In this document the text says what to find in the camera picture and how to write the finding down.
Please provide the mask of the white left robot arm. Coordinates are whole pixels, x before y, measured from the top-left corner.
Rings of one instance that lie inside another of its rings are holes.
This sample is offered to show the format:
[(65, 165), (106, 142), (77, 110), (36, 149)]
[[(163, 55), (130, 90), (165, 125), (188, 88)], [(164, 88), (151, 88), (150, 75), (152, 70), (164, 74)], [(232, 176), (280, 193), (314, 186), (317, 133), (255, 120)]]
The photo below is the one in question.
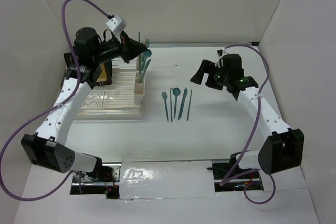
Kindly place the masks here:
[(70, 127), (85, 98), (102, 72), (101, 64), (120, 57), (125, 63), (147, 50), (145, 44), (131, 39), (124, 31), (101, 39), (96, 30), (84, 27), (70, 44), (73, 62), (68, 66), (63, 86), (44, 122), (32, 134), (25, 134), (21, 145), (29, 161), (60, 173), (84, 172), (91, 181), (103, 177), (102, 159), (66, 147)]

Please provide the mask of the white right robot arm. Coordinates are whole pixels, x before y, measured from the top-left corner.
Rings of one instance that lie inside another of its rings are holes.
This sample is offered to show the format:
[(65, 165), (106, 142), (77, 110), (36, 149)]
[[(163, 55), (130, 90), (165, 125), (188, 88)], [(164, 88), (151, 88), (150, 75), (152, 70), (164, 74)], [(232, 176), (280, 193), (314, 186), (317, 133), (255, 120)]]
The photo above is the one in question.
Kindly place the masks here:
[(263, 145), (258, 151), (236, 153), (230, 157), (229, 172), (242, 177), (248, 169), (257, 169), (270, 175), (301, 165), (304, 134), (290, 127), (261, 93), (261, 88), (251, 76), (244, 75), (242, 59), (238, 54), (228, 54), (218, 62), (203, 60), (191, 82), (201, 84), (207, 74), (206, 86), (216, 90), (225, 88), (255, 119), (253, 130), (260, 130)]

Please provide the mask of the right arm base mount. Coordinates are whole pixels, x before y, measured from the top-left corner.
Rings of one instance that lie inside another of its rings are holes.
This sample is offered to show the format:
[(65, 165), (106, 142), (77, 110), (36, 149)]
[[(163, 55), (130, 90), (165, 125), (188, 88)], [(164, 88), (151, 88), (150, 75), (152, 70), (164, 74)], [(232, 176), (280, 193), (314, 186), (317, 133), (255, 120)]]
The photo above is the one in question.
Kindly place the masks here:
[(212, 162), (211, 166), (207, 168), (207, 170), (213, 173), (214, 177), (214, 187), (215, 192), (225, 192), (225, 191), (243, 191), (247, 185), (250, 185), (247, 189), (248, 190), (262, 190), (262, 183), (258, 172), (251, 172), (251, 169), (241, 169), (238, 166), (235, 170), (229, 175), (229, 178), (233, 176), (237, 176), (238, 174), (244, 173), (249, 171), (244, 175), (236, 177), (226, 184), (220, 186), (221, 180), (226, 176), (229, 172), (231, 167), (236, 162), (236, 157), (240, 153), (234, 153), (230, 156), (230, 159), (222, 162), (222, 161), (215, 161)]

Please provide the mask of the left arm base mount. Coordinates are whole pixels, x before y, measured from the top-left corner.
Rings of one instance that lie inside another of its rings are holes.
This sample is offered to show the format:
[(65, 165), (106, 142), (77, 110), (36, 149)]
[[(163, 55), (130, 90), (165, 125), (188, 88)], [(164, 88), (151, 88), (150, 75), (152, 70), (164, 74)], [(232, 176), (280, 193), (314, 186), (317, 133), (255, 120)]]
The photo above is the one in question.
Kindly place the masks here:
[(100, 195), (106, 199), (120, 199), (121, 165), (121, 163), (103, 163), (98, 178), (92, 178), (84, 172), (74, 173), (70, 194)]

